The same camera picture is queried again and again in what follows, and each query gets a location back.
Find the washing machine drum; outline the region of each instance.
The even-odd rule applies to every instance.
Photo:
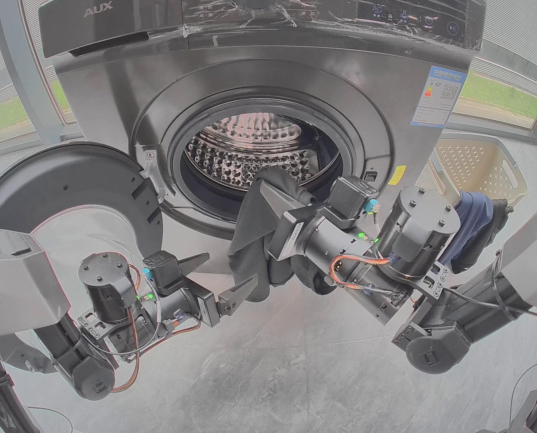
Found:
[[[219,187],[245,192],[262,167],[314,183],[340,160],[333,141],[315,126],[285,115],[251,112],[205,127],[185,148],[190,166]]]

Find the black garment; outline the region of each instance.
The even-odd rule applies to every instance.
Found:
[[[290,259],[277,262],[268,254],[279,219],[260,193],[263,180],[305,205],[315,201],[285,170],[268,167],[257,173],[255,182],[242,201],[229,247],[229,267],[235,284],[258,274],[258,286],[247,300],[262,301],[268,297],[271,284],[285,284],[298,271],[301,282],[314,292],[332,292],[335,287],[327,285],[324,274],[320,274],[316,266],[305,257],[293,257],[291,264]]]
[[[513,207],[507,205],[507,199],[493,200],[493,217],[491,221],[482,227],[473,239],[465,244],[456,259],[451,260],[452,271],[455,274],[466,271],[477,263],[483,249],[491,245],[495,236],[507,224],[509,214],[512,212]]]

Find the front-load washing machine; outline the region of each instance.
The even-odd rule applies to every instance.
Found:
[[[481,48],[485,10],[484,0],[53,0],[39,18],[85,138],[139,162],[174,237],[196,250],[213,238],[207,268],[228,272],[239,206],[263,166],[321,200],[340,175],[377,187],[385,207],[415,184]]]

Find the marble floor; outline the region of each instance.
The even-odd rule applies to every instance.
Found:
[[[463,282],[491,261],[498,248],[537,210],[537,151],[504,140],[520,165],[529,195],[507,227]],[[10,158],[0,162],[0,171]],[[106,213],[76,212],[38,234],[74,307],[87,306],[74,265],[90,251],[120,240],[121,251],[138,261],[125,225]],[[83,237],[87,230],[101,233]],[[61,233],[56,242],[52,233]],[[174,251],[174,236],[164,248]],[[199,246],[194,246],[197,253]],[[191,277],[220,292],[228,275]],[[82,433],[476,433],[498,431],[509,422],[511,391],[537,362],[537,319],[524,316],[474,344],[467,357],[443,375],[412,368],[391,337],[408,316],[407,305],[383,327],[348,294],[314,295],[293,278],[272,289],[263,303],[244,303],[214,329],[177,336],[141,359],[136,384],[105,400],[82,400],[61,376],[10,368],[20,399],[54,408]],[[128,379],[133,367],[117,372]],[[537,386],[537,367],[515,392],[514,410]],[[34,416],[45,433],[68,433],[53,413]]]

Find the energy label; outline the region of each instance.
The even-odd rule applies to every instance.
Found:
[[[466,78],[463,72],[432,66],[411,125],[443,128]]]

